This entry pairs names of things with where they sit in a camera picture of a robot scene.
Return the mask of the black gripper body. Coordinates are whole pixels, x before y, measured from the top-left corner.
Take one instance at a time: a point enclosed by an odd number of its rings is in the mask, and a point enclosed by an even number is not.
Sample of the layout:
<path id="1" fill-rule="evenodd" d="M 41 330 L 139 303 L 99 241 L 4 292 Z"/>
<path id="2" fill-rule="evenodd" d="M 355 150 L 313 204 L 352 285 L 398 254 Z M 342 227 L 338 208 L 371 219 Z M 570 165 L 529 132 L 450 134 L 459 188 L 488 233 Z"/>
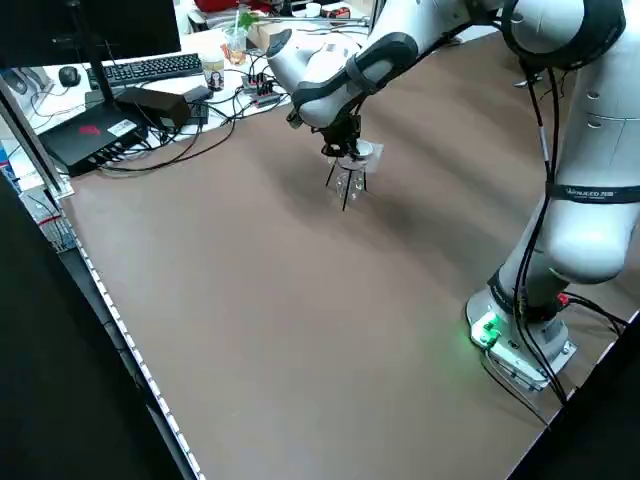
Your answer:
<path id="1" fill-rule="evenodd" d="M 314 127 L 313 132 L 320 133 L 326 145 L 354 146 L 361 135 L 361 116 L 347 114 L 327 127 Z"/>

